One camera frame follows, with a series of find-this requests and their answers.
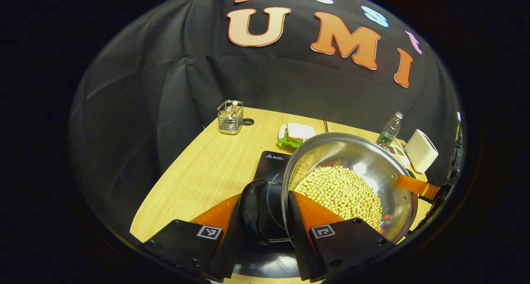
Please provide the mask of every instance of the wok handle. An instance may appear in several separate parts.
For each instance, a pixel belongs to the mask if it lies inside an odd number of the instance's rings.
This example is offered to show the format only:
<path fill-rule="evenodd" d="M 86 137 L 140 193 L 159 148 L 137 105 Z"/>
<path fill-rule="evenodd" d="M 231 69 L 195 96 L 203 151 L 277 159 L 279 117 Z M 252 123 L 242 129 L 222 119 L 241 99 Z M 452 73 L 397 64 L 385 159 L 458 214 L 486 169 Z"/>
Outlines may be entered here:
<path fill-rule="evenodd" d="M 260 178 L 247 184 L 241 193 L 239 199 L 239 216 L 240 220 L 246 225 L 246 228 L 254 235 L 256 241 L 260 244 L 269 244 L 269 239 L 265 237 L 260 229 L 261 203 L 260 192 L 267 185 L 267 180 Z"/>

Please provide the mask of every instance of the black cloth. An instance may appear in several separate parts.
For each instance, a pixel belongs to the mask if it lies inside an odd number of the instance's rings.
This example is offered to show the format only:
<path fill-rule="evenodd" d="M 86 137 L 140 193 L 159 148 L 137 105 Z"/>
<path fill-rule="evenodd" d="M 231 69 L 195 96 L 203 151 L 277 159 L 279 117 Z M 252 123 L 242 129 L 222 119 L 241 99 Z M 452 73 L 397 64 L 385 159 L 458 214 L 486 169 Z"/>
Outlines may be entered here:
<path fill-rule="evenodd" d="M 443 184 L 456 111 L 462 111 L 449 73 L 425 40 L 392 14 L 365 0 L 333 1 L 168 0 L 118 33 L 85 72 L 70 116 L 74 170 L 104 224 L 134 241 L 130 224 L 147 193 L 226 99 L 378 133 L 401 111 L 398 137 L 406 141 L 415 129 L 430 137 L 439 157 L 427 176 Z M 370 21 L 362 5 L 390 27 Z M 248 31 L 261 34 L 267 7 L 291 9 L 277 42 L 248 48 L 229 40 L 227 13 L 256 9 Z M 376 31 L 378 68 L 311 50 L 320 30 L 316 11 L 339 16 L 350 32 L 361 26 Z M 405 31 L 419 40 L 423 55 Z M 409 88 L 394 81 L 398 48 L 414 59 Z"/>

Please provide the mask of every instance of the wooden table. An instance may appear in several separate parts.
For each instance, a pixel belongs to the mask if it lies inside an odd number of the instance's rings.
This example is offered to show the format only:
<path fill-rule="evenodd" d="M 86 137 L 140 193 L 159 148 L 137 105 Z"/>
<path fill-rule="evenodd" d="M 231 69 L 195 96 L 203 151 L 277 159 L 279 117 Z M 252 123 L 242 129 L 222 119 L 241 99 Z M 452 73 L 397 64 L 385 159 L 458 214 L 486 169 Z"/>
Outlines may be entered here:
<path fill-rule="evenodd" d="M 323 120 L 292 114 L 244 109 L 252 126 L 243 126 L 237 135 L 221 134 L 214 120 L 180 154 L 151 189 L 136 212 L 130 232 L 142 242 L 147 241 L 174 219 L 190 221 L 214 205 L 235 194 L 253 180 L 261 153 L 265 150 L 291 154 L 276 145 L 278 130 L 287 122 L 310 125 L 316 134 L 325 133 Z M 328 122 L 329 132 L 343 132 L 375 142 L 378 133 Z M 424 174 L 411 171 L 419 180 Z M 420 200 L 412 227 L 429 210 L 430 204 Z M 225 283 L 301 283 L 299 278 L 262 279 L 234 274 Z"/>

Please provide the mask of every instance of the sandwich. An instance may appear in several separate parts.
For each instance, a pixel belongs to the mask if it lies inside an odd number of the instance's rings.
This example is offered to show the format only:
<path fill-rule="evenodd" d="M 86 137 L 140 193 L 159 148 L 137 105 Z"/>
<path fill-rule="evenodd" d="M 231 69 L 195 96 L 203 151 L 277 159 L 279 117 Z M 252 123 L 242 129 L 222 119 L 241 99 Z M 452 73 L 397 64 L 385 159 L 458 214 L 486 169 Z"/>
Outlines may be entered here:
<path fill-rule="evenodd" d="M 315 129 L 310 125 L 287 123 L 280 127 L 278 146 L 282 148 L 288 145 L 297 148 L 314 135 Z"/>

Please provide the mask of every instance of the stainless steel wok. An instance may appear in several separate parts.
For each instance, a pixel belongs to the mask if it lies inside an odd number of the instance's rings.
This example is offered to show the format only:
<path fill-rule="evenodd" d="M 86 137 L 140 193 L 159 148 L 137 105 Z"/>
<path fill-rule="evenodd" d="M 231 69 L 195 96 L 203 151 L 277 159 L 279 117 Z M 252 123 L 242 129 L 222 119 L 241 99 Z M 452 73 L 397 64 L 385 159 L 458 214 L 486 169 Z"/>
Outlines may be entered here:
<path fill-rule="evenodd" d="M 391 242 L 399 242 L 416 218 L 418 196 L 397 187 L 394 177 L 412 175 L 375 143 L 346 133 L 324 133 L 311 137 L 298 147 L 287 163 L 282 182 L 282 214 L 291 242 L 294 237 L 288 219 L 288 191 L 293 190 L 311 168 L 329 165 L 348 167 L 375 188 L 383 209 L 379 233 Z"/>

